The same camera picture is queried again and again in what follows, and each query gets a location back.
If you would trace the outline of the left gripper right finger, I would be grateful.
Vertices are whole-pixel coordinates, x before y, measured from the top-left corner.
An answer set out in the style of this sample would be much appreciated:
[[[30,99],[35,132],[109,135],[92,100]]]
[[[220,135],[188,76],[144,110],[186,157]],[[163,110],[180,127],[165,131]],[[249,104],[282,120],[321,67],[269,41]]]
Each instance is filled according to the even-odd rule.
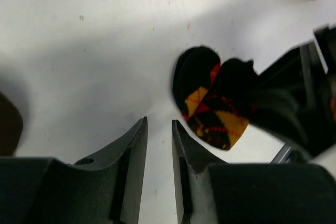
[[[228,164],[172,121],[178,223],[335,223],[335,180],[314,164]]]

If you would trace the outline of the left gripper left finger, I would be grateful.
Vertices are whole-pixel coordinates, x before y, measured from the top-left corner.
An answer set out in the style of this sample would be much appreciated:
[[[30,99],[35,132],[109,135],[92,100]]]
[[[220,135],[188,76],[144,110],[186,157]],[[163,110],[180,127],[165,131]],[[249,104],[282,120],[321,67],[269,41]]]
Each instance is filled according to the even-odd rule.
[[[1,158],[1,223],[137,223],[147,140],[142,118],[74,164]]]

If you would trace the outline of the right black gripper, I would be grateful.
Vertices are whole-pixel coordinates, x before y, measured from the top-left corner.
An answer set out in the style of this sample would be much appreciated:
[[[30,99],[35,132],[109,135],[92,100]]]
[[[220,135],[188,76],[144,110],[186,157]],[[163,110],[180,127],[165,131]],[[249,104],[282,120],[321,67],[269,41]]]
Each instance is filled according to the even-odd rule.
[[[251,123],[316,157],[335,144],[335,27],[291,48],[259,75]]]

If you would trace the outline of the argyle patterned sock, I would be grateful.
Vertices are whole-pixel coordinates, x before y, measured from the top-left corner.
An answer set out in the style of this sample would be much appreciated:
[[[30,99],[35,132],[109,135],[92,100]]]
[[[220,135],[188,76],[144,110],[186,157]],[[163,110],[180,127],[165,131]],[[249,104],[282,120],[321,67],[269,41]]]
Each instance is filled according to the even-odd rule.
[[[224,62],[206,46],[185,50],[173,75],[173,98],[186,124],[205,143],[230,150],[243,135],[255,106],[249,95],[257,84],[253,60]]]

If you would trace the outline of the brown striped cuff sock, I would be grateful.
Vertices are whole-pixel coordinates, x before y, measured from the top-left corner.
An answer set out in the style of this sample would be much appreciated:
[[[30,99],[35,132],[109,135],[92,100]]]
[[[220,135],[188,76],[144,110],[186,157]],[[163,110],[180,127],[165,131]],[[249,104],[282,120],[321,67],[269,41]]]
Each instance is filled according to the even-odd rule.
[[[0,127],[1,156],[12,156],[23,131],[23,118],[18,109],[2,93]]]

